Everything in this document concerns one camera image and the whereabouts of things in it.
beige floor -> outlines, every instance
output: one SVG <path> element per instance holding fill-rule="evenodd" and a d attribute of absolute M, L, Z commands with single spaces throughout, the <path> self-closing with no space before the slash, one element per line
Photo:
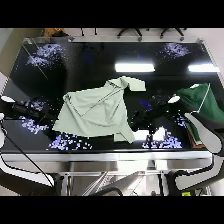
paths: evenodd
<path fill-rule="evenodd" d="M 94 28 L 84 28 L 84 34 L 94 35 Z M 81 36 L 81 30 L 79 28 L 65 28 L 65 31 L 73 36 Z M 115 36 L 119 33 L 119 28 L 97 28 L 98 35 L 110 35 Z M 144 36 L 152 36 L 155 38 L 155 41 L 160 41 L 159 35 L 161 33 L 161 29 L 152 28 L 150 31 L 146 31 L 146 29 L 141 29 L 141 32 Z M 205 39 L 209 49 L 214 57 L 214 60 L 219 67 L 221 73 L 224 76 L 224 28 L 188 28 L 184 31 L 186 38 L 188 37 L 201 37 Z M 125 36 L 136 36 L 134 30 L 130 29 L 126 33 Z M 170 29 L 165 35 L 163 41 L 166 41 L 166 38 L 173 37 L 174 41 L 179 38 L 179 34 L 174 30 Z M 33 167 L 26 167 L 27 169 L 33 171 Z M 212 186 L 212 193 L 214 195 L 224 195 L 224 181 L 219 181 Z M 0 196 L 6 195 L 16 195 L 14 192 L 11 192 L 0 186 Z"/>

glossy table surface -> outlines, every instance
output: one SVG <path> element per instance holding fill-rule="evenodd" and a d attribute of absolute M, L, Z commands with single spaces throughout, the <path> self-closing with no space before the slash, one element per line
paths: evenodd
<path fill-rule="evenodd" d="M 152 63 L 154 72 L 118 73 L 115 63 Z M 166 102 L 178 89 L 193 84 L 211 83 L 211 89 L 224 108 L 223 87 L 216 72 L 190 72 L 189 65 L 212 63 L 203 44 L 155 42 L 76 42 L 60 44 L 25 44 L 12 69 L 3 95 L 26 102 L 36 98 L 33 105 L 42 109 L 51 102 L 58 114 L 62 96 L 69 91 L 102 87 L 107 80 L 129 76 L 145 81 L 146 92 L 125 90 L 124 101 L 130 120 L 137 110 L 152 109 Z M 26 153 L 90 153 L 142 151 L 191 151 L 183 124 L 166 117 L 154 121 L 156 128 L 164 127 L 166 140 L 149 143 L 142 132 L 132 144 L 114 142 L 113 136 L 85 138 L 55 133 L 48 126 L 36 126 L 32 120 L 4 121 L 8 135 Z M 5 142 L 4 153 L 16 153 Z"/>

wall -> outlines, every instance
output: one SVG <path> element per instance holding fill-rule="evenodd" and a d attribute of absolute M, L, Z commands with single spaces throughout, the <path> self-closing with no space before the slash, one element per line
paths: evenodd
<path fill-rule="evenodd" d="M 0 29 L 0 72 L 9 76 L 25 37 L 39 37 L 43 28 Z"/>

